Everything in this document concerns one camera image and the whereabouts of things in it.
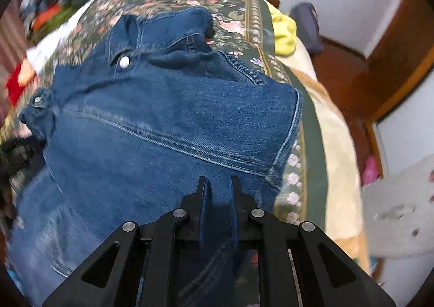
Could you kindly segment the grey bag at bed end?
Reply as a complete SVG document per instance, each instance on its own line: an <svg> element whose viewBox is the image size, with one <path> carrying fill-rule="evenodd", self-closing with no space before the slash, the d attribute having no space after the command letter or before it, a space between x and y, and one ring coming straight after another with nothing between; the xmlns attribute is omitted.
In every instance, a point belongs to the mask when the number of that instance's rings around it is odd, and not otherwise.
<svg viewBox="0 0 434 307"><path fill-rule="evenodd" d="M318 54L324 49L319 32L318 16L310 2L295 5L290 11L290 18L296 23L297 37L302 41L309 54Z"/></svg>

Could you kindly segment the yellow blanket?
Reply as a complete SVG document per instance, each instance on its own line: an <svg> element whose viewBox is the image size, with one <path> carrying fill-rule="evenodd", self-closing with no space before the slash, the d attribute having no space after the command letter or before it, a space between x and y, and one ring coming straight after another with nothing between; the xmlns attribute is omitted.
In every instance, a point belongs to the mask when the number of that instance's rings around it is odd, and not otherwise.
<svg viewBox="0 0 434 307"><path fill-rule="evenodd" d="M211 48L236 57L251 49L275 56L290 56L296 50L296 23L265 0L155 0L155 11L206 8L213 19Z"/></svg>

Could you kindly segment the orange box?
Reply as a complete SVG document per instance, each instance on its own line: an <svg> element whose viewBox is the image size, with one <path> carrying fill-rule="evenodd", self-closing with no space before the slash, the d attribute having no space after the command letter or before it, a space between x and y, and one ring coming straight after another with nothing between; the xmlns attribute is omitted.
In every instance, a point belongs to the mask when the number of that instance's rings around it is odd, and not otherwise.
<svg viewBox="0 0 434 307"><path fill-rule="evenodd" d="M49 6L49 8L37 14L36 18L32 21L32 30L37 31L43 25L45 25L51 18L58 14L62 9L62 6L58 3Z"/></svg>

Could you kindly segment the cream cartoon blanket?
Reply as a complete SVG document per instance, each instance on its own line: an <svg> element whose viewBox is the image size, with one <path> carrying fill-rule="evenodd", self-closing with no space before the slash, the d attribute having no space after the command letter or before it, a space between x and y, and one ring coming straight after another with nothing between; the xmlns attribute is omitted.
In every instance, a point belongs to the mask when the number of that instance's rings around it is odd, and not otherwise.
<svg viewBox="0 0 434 307"><path fill-rule="evenodd" d="M325 150L327 201L325 232L360 267L370 273L369 248L363 227L360 174L354 142L343 114L318 82L315 69L300 39L291 56L277 58L300 79L315 107Z"/></svg>

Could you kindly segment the striped red curtain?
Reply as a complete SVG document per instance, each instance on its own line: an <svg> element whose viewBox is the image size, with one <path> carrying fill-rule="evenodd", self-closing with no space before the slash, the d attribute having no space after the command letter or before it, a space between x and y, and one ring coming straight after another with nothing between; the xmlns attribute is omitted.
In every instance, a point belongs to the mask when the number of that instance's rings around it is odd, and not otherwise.
<svg viewBox="0 0 434 307"><path fill-rule="evenodd" d="M28 41L21 20L21 2L11 0L1 16L1 125L23 89L18 85L18 74Z"/></svg>

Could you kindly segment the white folded cloth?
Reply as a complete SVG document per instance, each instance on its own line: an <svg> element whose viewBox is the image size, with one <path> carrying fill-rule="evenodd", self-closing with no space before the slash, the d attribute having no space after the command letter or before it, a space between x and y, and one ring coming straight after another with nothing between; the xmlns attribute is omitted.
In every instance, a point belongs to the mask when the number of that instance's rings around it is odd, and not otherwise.
<svg viewBox="0 0 434 307"><path fill-rule="evenodd" d="M86 12L91 3L93 3L93 0L89 0L80 7L65 23L45 36L35 47L27 49L26 59L37 75L42 72L46 62L53 55L58 45L65 41L76 28L80 17Z"/></svg>

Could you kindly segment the red plush toy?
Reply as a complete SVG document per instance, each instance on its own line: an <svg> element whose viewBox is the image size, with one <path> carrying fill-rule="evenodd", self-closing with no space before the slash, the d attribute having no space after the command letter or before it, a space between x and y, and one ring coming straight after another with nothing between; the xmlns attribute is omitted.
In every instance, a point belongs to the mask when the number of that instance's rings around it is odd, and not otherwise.
<svg viewBox="0 0 434 307"><path fill-rule="evenodd" d="M5 84L7 98L12 106L16 106L24 89L34 80L36 72L27 58L15 66Z"/></svg>

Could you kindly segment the wooden wardrobe with sliding door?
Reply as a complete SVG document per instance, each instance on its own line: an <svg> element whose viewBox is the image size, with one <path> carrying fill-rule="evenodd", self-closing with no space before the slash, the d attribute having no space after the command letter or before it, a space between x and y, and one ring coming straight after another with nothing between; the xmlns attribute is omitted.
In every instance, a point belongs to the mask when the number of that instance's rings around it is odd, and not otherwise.
<svg viewBox="0 0 434 307"><path fill-rule="evenodd" d="M381 104L366 121L379 178L363 188L375 280L397 306L412 303L433 269L433 8L401 0L369 56Z"/></svg>

